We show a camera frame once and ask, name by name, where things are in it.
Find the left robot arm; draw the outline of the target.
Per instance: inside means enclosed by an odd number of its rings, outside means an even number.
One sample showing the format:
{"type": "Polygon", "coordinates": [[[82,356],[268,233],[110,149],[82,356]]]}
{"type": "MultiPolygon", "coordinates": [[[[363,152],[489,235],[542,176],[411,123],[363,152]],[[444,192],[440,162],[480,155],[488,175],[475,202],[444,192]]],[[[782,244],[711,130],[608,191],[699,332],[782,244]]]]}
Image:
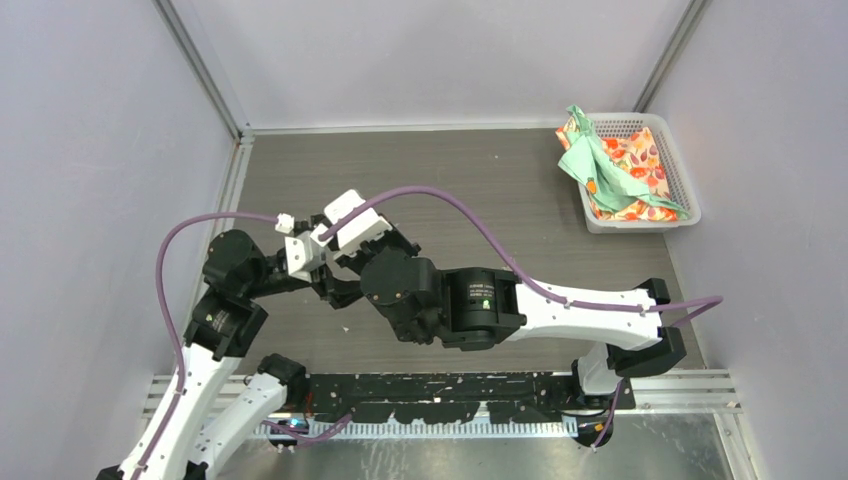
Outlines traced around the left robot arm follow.
{"type": "Polygon", "coordinates": [[[345,308],[362,293],[355,280],[338,280],[321,266],[304,281],[288,274],[284,253],[266,256],[242,230],[218,235],[203,265],[208,289],[191,313],[178,366],[166,397],[140,440],[101,479],[215,479],[273,412],[298,412],[309,382],[300,363],[266,356],[247,387],[222,413],[212,410],[222,388],[246,356],[267,312],[257,299],[313,289],[333,308],[345,308]]]}

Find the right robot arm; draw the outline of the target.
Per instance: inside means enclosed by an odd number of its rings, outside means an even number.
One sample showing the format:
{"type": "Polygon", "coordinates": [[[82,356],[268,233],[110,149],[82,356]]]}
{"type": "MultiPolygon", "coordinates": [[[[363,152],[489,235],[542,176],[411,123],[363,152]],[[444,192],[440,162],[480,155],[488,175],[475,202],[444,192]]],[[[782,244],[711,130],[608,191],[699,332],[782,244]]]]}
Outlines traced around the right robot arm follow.
{"type": "Polygon", "coordinates": [[[571,367],[571,397],[584,410],[598,409],[622,380],[664,374],[687,354],[679,328],[663,325],[655,310],[668,302],[658,279],[629,291],[590,290],[590,299],[613,308],[582,309],[558,302],[571,289],[532,285],[512,271],[439,269],[394,228],[351,246],[331,244],[335,262],[358,275],[362,295],[401,342],[439,340],[461,351],[532,338],[592,342],[571,367]]]}

